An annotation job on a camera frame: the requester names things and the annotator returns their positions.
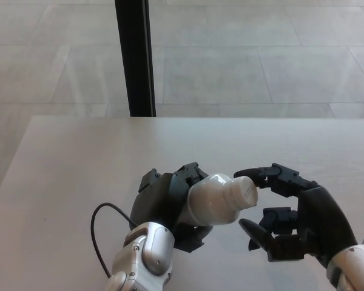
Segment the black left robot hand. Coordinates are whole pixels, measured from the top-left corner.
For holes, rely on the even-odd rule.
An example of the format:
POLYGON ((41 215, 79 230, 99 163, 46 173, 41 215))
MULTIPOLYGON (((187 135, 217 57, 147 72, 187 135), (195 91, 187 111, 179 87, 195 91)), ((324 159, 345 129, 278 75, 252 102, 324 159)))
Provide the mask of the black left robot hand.
POLYGON ((173 173, 160 174, 156 169, 147 172, 132 206, 130 229, 145 222, 157 222, 172 232, 176 249, 191 253, 203 246, 203 239, 213 227, 180 222, 179 218, 189 189, 206 177, 208 174, 197 162, 186 164, 173 173))

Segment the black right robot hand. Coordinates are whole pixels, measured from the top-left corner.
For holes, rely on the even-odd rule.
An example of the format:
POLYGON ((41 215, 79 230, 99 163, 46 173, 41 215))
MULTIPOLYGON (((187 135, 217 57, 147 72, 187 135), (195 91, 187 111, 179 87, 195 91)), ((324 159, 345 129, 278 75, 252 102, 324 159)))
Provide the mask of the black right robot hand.
POLYGON ((316 181, 302 178, 299 172, 272 164, 270 167, 244 169, 234 177, 246 176, 256 187, 269 188, 285 198, 297 198, 297 210, 268 207, 259 223, 240 219, 250 237, 250 251, 263 249, 268 261, 298 261, 311 255, 323 266, 340 251, 357 245, 352 228, 331 194, 316 181))

